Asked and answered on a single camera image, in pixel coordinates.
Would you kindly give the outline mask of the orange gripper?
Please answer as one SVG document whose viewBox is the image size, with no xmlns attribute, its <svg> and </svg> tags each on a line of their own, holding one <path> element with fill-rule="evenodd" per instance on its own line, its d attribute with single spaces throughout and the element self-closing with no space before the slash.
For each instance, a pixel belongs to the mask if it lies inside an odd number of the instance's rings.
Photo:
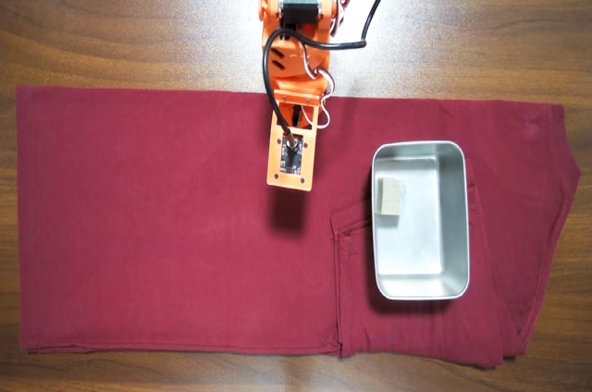
<svg viewBox="0 0 592 392">
<path fill-rule="evenodd" d="M 307 55 L 311 70 L 329 70 L 329 51 L 303 47 L 295 38 L 280 34 L 272 43 L 268 54 L 267 76 L 274 99 L 278 103 L 295 103 L 319 106 L 327 89 L 327 80 L 314 80 L 305 71 L 304 56 Z M 292 126 L 297 129 L 310 128 L 305 107 L 294 105 L 291 115 Z"/>
</svg>

